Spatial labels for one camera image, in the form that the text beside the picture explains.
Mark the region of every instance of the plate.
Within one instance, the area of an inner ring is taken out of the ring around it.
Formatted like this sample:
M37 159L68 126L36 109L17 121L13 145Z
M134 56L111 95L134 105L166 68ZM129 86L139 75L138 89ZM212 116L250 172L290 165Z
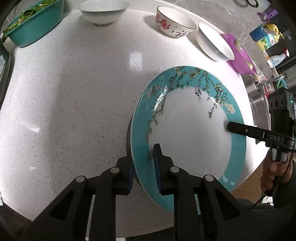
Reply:
M156 76L142 93L131 125L131 152L139 181L161 207L174 211L173 195L159 194L152 158L155 143L189 174L212 174L228 191L240 177L246 137L229 133L244 123L232 94L200 68L177 66Z

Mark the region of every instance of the human hand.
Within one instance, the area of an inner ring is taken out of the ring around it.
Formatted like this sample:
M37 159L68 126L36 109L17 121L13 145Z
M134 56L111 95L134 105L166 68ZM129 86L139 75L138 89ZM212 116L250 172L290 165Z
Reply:
M286 162L272 162L270 158L269 151L266 154L266 157L263 160L263 172L260 179L261 182L261 189L263 192L266 190L272 189L274 176L283 176L287 166L289 165L291 154L287 154L287 161ZM287 183L292 176L293 173L293 161L290 162L288 170L285 176L282 177L281 183Z

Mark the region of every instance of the white bowl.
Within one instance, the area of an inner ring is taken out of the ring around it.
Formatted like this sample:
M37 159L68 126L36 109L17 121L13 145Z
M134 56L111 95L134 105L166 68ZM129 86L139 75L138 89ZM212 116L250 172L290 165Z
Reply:
M159 6L156 10L155 22L167 36L184 37L196 29L196 24L176 9Z
M214 29L204 23L198 24L196 40L202 50L215 61L234 60L228 43Z
M88 0L80 5L82 15L97 26L117 21L129 7L126 0Z

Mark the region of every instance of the yellow bottle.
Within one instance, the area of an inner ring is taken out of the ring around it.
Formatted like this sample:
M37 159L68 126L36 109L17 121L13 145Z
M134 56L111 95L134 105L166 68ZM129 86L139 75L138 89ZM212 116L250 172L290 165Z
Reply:
M282 33L279 32L279 29L275 24L267 24L264 27L264 30L267 32L266 35L259 41L255 42L261 51L265 51L272 45L277 44L279 42L279 38L283 37Z

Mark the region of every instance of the person's arm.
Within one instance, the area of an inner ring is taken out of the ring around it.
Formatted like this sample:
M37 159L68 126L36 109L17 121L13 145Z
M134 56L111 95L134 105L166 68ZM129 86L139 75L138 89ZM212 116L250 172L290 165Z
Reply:
M290 155L287 155L287 161L272 162L269 152L263 160L263 172L261 181L261 189L263 192L270 190L273 186L274 176L283 176L288 164ZM285 176L282 177L281 183L277 189L276 195L273 198L274 207L280 208L296 199L296 163L292 160Z

